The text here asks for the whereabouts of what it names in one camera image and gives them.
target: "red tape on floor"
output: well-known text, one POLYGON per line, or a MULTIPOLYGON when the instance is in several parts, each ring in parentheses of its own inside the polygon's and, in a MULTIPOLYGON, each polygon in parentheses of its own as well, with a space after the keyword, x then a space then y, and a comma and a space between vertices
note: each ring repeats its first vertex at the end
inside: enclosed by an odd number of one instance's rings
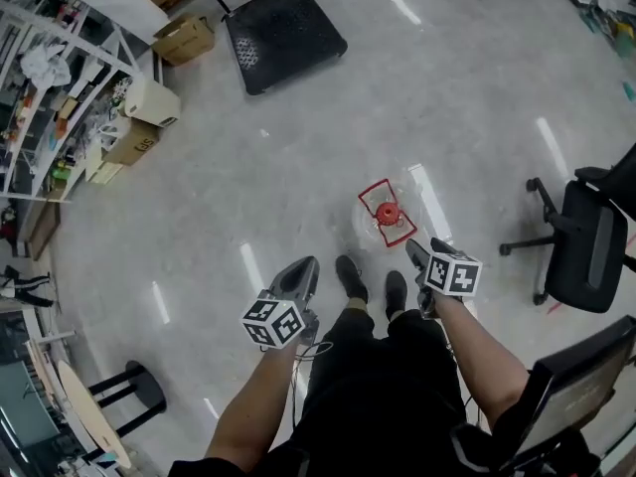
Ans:
MULTIPOLYGON (((627 241, 627 245, 625 246, 625 250, 627 250, 627 248, 628 248, 628 247, 632 244, 632 242, 633 242, 635 239, 636 239, 636 234, 634 234, 633 236, 631 236, 631 237, 629 238, 629 240, 627 241)), ((546 313, 546 314, 550 314, 550 313, 552 313, 553 311, 557 311, 557 309, 559 309, 561 306, 563 306, 563 304, 562 304, 561 302, 557 302, 557 303, 556 303, 553 307, 551 307, 551 308, 548 310, 548 313, 546 313)))

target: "person's left arm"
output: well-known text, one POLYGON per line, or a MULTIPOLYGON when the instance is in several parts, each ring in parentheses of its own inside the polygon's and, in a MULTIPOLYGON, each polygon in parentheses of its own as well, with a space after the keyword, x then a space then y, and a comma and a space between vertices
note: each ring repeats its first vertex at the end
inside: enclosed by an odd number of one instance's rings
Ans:
POLYGON ((287 401, 298 343, 267 350, 247 383, 230 402, 206 457, 230 461, 249 473, 269 450, 287 401))

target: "polished floor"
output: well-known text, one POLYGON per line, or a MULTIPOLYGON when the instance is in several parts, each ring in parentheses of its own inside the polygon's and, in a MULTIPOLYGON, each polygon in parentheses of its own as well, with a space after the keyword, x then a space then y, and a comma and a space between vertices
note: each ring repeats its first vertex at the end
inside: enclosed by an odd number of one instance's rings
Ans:
MULTIPOLYGON (((526 179, 542 177, 560 203, 575 168, 608 167, 634 143, 626 68, 567 0, 317 1, 349 42, 342 59, 252 98, 220 24, 214 49, 169 76, 181 120, 134 167, 105 187, 81 185, 63 209, 52 244, 59 324, 81 332, 73 350, 88 382, 135 359, 164 385, 168 411, 126 438, 161 475, 202 456, 259 358, 239 314, 292 260, 320 260, 321 331, 345 301, 333 269, 343 251, 360 259, 378 335, 391 268, 414 307, 403 248, 359 250, 352 231, 356 195, 384 177, 417 181, 418 239, 453 239, 484 262, 471 307, 528 367, 635 312, 628 272, 605 315, 535 307, 546 253, 497 252, 548 231, 526 179)), ((219 20, 214 0, 193 9, 219 20)), ((625 372, 588 430, 593 447, 633 420, 635 384, 625 372)), ((137 408, 131 399, 110 414, 137 408)), ((287 418, 281 436, 289 428, 287 418)))

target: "black monitor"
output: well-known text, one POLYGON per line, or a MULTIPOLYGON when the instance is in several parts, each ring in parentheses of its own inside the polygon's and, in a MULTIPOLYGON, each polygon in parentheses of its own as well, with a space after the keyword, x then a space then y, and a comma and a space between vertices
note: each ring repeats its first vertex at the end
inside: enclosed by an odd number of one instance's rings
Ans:
POLYGON ((518 466, 556 448, 590 422, 613 395, 636 339, 625 316, 601 332, 535 363, 519 402, 497 421, 493 436, 504 466, 518 466))

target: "person's right arm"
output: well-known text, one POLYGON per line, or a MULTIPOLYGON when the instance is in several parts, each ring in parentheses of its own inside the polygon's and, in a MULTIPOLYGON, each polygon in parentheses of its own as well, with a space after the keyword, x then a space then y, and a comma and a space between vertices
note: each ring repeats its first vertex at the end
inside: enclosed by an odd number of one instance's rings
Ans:
POLYGON ((435 310, 446 330, 459 371, 492 429, 517 403, 528 381, 526 368, 452 297, 433 293, 435 310))

